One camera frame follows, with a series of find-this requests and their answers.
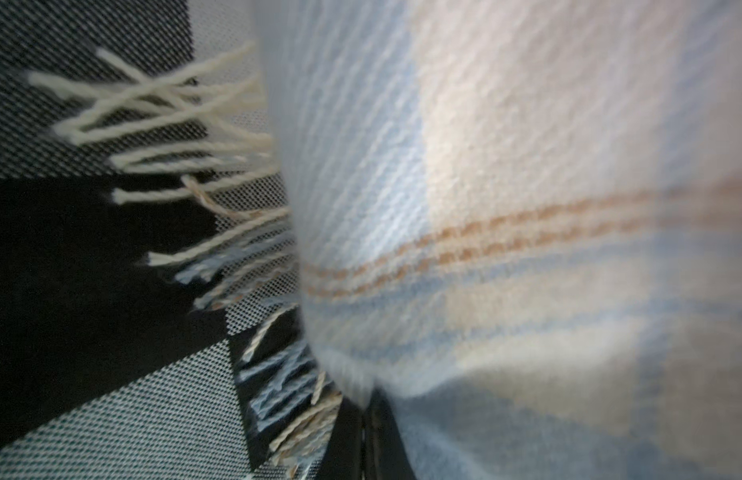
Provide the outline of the blue cream plaid scarf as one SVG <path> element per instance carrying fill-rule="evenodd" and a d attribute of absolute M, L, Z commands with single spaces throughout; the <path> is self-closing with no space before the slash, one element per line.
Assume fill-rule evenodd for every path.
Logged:
<path fill-rule="evenodd" d="M 742 479 L 742 1 L 257 1 L 301 339 L 417 479 Z"/>

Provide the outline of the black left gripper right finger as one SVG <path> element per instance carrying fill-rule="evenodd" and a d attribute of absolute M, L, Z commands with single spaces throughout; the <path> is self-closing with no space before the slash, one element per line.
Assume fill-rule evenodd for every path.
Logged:
<path fill-rule="evenodd" d="M 375 390 L 366 409 L 366 478 L 415 480 L 393 410 L 382 390 Z"/>

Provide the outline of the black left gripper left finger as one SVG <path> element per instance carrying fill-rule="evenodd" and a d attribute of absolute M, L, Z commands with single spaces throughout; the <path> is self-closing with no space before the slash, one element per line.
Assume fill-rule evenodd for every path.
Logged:
<path fill-rule="evenodd" d="M 361 480 L 363 449 L 363 412 L 351 401 L 344 399 L 315 479 Z"/>

